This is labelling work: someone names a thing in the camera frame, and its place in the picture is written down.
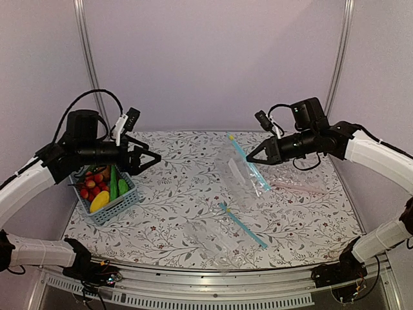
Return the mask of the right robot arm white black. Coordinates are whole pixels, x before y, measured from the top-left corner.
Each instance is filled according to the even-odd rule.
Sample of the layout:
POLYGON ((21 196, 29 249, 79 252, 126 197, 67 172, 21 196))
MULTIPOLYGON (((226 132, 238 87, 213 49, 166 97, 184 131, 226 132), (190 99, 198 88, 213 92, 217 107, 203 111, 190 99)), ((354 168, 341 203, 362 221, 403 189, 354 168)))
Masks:
MULTIPOLYGON (((279 165, 288 160, 303 159, 312 153, 328 154, 362 165, 412 194, 411 155, 378 139, 362 125, 347 121, 331 125, 318 98, 287 104, 286 108, 291 110, 295 120, 296 133, 289 136, 274 132, 277 125, 270 119, 270 112, 256 112, 255 118, 263 130, 272 133, 272 137, 246 156, 249 163, 279 165)), ((400 216, 353 239, 343 249, 337 263, 313 268, 311 279, 317 288, 352 282, 348 289, 335 288, 332 295, 342 304, 360 300, 361 286, 368 274, 365 263, 411 238, 412 200, 408 200, 400 216)))

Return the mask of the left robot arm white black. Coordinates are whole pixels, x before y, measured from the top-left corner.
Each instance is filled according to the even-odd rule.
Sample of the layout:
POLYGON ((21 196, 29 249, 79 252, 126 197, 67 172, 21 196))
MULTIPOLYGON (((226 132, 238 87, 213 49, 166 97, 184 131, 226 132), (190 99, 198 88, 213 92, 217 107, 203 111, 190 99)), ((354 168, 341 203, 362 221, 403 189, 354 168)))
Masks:
MULTIPOLYGON (((140 112, 121 112, 110 129, 96 110, 69 106, 52 141, 38 150, 28 163, 1 184, 1 223, 38 194, 59 184, 86 165, 115 165, 131 176, 141 174, 161 161, 146 143, 130 136, 140 112)), ((92 261, 89 250, 73 238, 61 241, 21 238, 1 231, 1 270, 27 265, 61 267, 63 275, 94 286, 113 286, 122 276, 109 262, 92 261)))

